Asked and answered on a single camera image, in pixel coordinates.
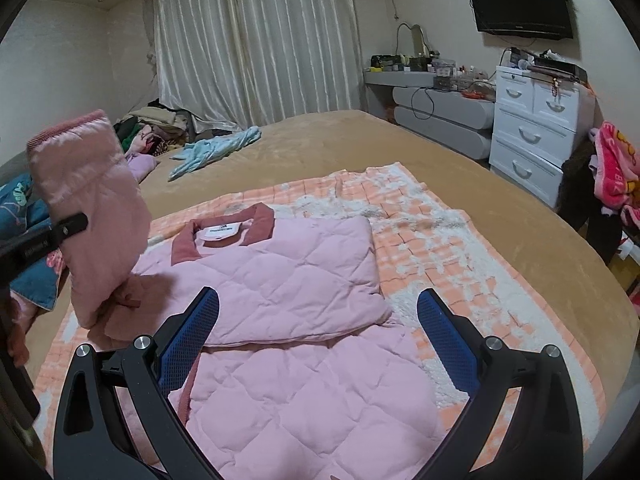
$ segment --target television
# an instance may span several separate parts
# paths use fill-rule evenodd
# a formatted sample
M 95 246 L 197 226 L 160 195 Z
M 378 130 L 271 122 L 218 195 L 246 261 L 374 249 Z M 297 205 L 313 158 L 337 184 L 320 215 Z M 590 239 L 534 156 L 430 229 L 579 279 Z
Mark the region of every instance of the television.
M 496 36 L 573 38 L 567 0 L 471 0 L 479 32 Z

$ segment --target drawer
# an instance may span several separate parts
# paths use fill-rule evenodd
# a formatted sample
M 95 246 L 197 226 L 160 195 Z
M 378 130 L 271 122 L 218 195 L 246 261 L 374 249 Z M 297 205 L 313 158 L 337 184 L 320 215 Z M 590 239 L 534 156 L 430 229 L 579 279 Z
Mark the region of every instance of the drawer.
M 516 140 L 526 150 L 562 166 L 582 136 L 558 124 L 505 105 L 495 109 L 494 132 Z
M 549 207 L 558 201 L 562 170 L 500 133 L 494 132 L 489 164 L 537 196 Z
M 554 95 L 551 83 L 540 80 L 535 82 L 533 113 L 537 116 L 576 132 L 579 107 L 580 92 L 574 83 L 562 81 Z
M 534 81 L 532 78 L 500 70 L 497 73 L 495 85 L 497 103 L 533 113 Z

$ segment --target pink quilted jacket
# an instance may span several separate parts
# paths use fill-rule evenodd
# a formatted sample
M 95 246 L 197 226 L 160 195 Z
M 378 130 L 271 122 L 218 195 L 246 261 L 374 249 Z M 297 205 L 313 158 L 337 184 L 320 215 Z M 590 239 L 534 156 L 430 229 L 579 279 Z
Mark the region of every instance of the pink quilted jacket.
M 87 230 L 61 248 L 78 323 L 90 328 L 145 251 L 151 214 L 102 110 L 35 136 L 27 156 L 51 219 L 79 212 L 89 219 Z
M 225 247 L 198 234 L 238 221 Z M 390 320 L 366 218 L 274 220 L 258 204 L 191 221 L 134 273 L 100 323 L 115 347 L 155 332 L 203 286 L 218 292 L 218 322 L 170 400 L 225 479 L 405 480 L 440 443 L 433 387 L 410 331 Z

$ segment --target light blue cloth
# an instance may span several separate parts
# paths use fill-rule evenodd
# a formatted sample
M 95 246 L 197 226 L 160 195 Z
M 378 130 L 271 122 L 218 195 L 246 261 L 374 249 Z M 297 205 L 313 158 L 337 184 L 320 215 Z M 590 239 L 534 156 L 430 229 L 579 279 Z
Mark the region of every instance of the light blue cloth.
M 195 144 L 185 144 L 180 153 L 171 157 L 184 162 L 169 174 L 169 182 L 183 176 L 185 173 L 199 170 L 207 164 L 217 162 L 221 158 L 225 158 L 229 153 L 241 150 L 260 139 L 261 135 L 260 128 L 252 126 L 244 132 L 238 132 L 233 135 L 203 139 Z

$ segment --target wall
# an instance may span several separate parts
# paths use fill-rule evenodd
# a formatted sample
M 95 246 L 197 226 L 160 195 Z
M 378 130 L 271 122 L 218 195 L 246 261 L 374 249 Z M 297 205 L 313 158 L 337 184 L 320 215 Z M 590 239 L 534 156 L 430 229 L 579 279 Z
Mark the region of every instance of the wall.
M 369 66 L 374 54 L 391 52 L 391 29 L 386 11 L 385 0 L 353 0 L 360 46 L 362 48 L 363 68 Z
M 147 55 L 152 47 L 143 21 L 144 0 L 125 0 L 107 15 L 109 52 L 118 117 L 158 97 L 158 83 Z
M 385 0 L 393 15 L 391 0 Z M 542 41 L 531 47 L 561 54 L 587 70 L 598 95 L 602 115 L 640 146 L 640 51 L 609 0 L 572 0 L 577 40 Z M 442 57 L 493 72 L 510 44 L 526 46 L 525 38 L 498 38 L 477 31 L 469 0 L 396 0 L 403 21 L 419 23 Z M 396 32 L 392 40 L 395 45 Z M 411 50 L 409 35 L 401 34 L 401 49 Z
M 0 165 L 43 128 L 102 108 L 114 114 L 107 13 L 29 0 L 0 43 Z

